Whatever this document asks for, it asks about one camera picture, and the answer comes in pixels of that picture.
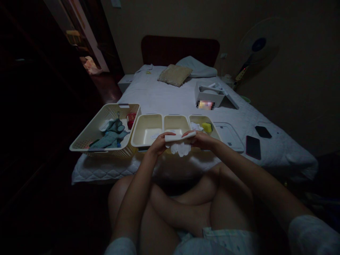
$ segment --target wall outlet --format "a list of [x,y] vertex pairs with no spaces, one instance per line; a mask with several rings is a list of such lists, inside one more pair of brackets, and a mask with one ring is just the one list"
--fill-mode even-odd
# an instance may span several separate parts
[[220,56],[221,59],[226,59],[226,57],[227,57],[226,53],[222,53],[221,56]]

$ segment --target leg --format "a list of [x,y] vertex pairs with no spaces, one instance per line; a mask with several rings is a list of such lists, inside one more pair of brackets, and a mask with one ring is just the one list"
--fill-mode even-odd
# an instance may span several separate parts
[[251,191],[223,163],[214,166],[194,188],[175,199],[169,198],[154,184],[150,199],[156,212],[168,224],[197,237],[202,236],[203,227],[209,226],[213,230],[256,231]]
[[153,184],[150,201],[157,214],[174,228],[185,229],[196,237],[202,237],[202,228],[210,227],[210,204],[186,205],[168,197]]
[[212,230],[256,232],[252,193],[225,164],[220,169],[220,185],[211,203],[210,223]]
[[[108,206],[112,229],[132,179],[133,176],[127,176],[118,180],[110,191]],[[150,202],[142,217],[139,236],[140,254],[172,254],[180,243],[176,231],[157,215]]]
[[219,187],[221,167],[221,163],[216,164],[202,176],[191,190],[174,198],[174,200],[187,205],[201,205],[211,202]]

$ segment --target dark red headboard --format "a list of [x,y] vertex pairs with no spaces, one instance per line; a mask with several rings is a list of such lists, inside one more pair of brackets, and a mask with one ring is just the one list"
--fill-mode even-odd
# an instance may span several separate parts
[[220,43],[213,39],[147,35],[141,43],[143,63],[154,66],[176,64],[193,56],[203,64],[214,67]]

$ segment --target pillow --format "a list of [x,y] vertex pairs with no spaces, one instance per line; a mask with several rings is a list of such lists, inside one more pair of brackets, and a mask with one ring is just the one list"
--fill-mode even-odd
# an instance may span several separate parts
[[191,78],[217,76],[217,70],[215,68],[206,66],[192,56],[182,58],[177,62],[176,65],[191,68],[193,70],[192,73],[189,75],[189,77]]
[[191,72],[192,69],[188,67],[180,67],[171,64],[163,70],[157,80],[180,87]]

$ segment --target beige cushion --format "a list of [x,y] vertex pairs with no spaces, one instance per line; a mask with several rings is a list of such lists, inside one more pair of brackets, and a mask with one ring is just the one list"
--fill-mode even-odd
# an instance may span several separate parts
[[171,64],[163,70],[157,80],[180,87],[191,72],[192,69],[188,67],[175,66]]

